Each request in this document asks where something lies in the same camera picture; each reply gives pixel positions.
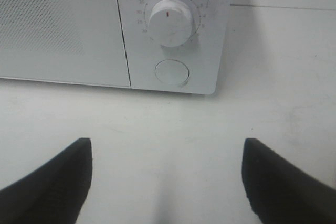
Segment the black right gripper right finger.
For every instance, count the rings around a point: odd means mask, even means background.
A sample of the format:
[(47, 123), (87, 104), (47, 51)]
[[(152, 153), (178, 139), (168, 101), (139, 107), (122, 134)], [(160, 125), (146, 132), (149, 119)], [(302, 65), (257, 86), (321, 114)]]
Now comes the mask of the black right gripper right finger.
[(244, 142), (242, 181), (262, 223), (335, 223), (335, 189), (254, 138)]

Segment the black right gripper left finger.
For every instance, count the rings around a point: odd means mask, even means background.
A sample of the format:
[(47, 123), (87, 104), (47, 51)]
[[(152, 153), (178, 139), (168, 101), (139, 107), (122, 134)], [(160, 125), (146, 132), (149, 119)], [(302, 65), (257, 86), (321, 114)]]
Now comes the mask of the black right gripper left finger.
[(91, 181), (91, 140), (80, 138), (1, 189), (1, 223), (76, 223)]

